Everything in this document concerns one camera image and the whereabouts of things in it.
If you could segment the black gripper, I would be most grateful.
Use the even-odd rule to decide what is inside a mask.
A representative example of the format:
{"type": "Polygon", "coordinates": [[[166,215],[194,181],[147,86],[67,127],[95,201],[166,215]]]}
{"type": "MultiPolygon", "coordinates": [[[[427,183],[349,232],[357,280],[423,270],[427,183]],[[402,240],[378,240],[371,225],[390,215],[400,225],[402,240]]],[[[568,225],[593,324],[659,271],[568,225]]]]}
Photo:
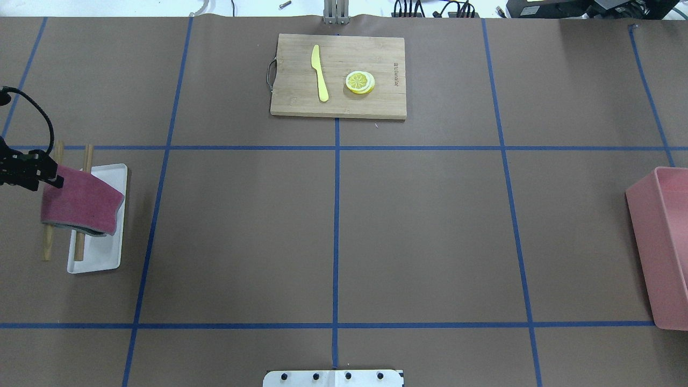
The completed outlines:
{"type": "Polygon", "coordinates": [[[12,149],[1,137],[1,185],[18,186],[36,192],[41,183],[62,188],[64,178],[58,174],[58,163],[39,149],[26,154],[12,149]]]}

